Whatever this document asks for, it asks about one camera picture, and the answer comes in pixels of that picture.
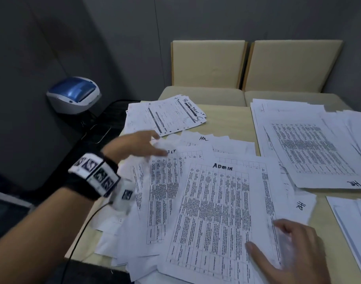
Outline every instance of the beige cushion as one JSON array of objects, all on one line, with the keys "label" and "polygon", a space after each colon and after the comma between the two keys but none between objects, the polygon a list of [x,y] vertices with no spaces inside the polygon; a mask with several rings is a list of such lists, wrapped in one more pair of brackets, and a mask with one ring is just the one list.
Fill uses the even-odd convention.
[{"label": "beige cushion", "polygon": [[189,96],[197,105],[246,106],[244,93],[238,89],[167,87],[158,100],[164,100],[176,95]]},{"label": "beige cushion", "polygon": [[301,93],[301,92],[245,92],[245,100],[248,106],[254,98],[280,101],[302,101],[311,105],[324,105],[327,112],[336,110],[352,110],[339,96],[334,93]]},{"label": "beige cushion", "polygon": [[238,89],[245,41],[173,41],[173,85]]},{"label": "beige cushion", "polygon": [[255,41],[244,91],[321,92],[340,52],[340,40]]}]

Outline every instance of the person's left hand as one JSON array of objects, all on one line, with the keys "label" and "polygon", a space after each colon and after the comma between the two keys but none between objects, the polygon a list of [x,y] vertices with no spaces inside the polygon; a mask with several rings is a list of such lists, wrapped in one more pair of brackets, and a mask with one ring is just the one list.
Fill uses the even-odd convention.
[{"label": "person's left hand", "polygon": [[130,155],[167,156],[167,151],[155,148],[150,144],[152,137],[159,139],[159,135],[155,131],[138,131],[125,134],[106,144],[102,149],[102,153],[116,163]]}]

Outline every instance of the light wood tabletop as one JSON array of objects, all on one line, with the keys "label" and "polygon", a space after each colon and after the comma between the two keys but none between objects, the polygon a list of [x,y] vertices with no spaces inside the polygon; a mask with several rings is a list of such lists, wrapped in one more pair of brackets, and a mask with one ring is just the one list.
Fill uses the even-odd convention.
[{"label": "light wood tabletop", "polygon": [[[189,129],[190,131],[201,134],[214,134],[215,136],[228,135],[231,139],[255,142],[256,154],[258,156],[260,155],[253,118],[249,107],[198,106],[207,115],[207,122]],[[309,192],[317,195],[317,204],[312,213],[309,225],[316,229],[317,234],[324,241],[332,283],[361,284],[359,267],[325,198],[325,196],[361,198],[361,193],[316,192],[316,190],[309,190]],[[88,217],[100,207],[101,203],[102,199],[95,202]],[[101,234],[100,231],[87,227],[75,249],[72,259],[124,271],[125,266],[111,267],[111,258],[93,253]],[[74,244],[66,254],[67,258],[73,247]]]}]

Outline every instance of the blue translucent lid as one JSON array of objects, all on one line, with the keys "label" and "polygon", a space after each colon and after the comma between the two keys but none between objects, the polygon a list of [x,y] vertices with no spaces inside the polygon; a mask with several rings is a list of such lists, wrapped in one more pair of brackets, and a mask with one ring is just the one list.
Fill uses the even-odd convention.
[{"label": "blue translucent lid", "polygon": [[78,103],[84,100],[95,89],[96,86],[90,81],[70,77],[51,87],[49,93],[66,96],[70,100]]}]

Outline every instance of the white electronic device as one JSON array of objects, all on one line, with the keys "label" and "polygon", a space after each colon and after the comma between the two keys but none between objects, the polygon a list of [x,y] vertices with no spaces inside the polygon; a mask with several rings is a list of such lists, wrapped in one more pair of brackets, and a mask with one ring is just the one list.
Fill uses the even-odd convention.
[{"label": "white electronic device", "polygon": [[59,114],[76,115],[92,107],[102,96],[90,79],[70,77],[52,86],[46,93]]}]

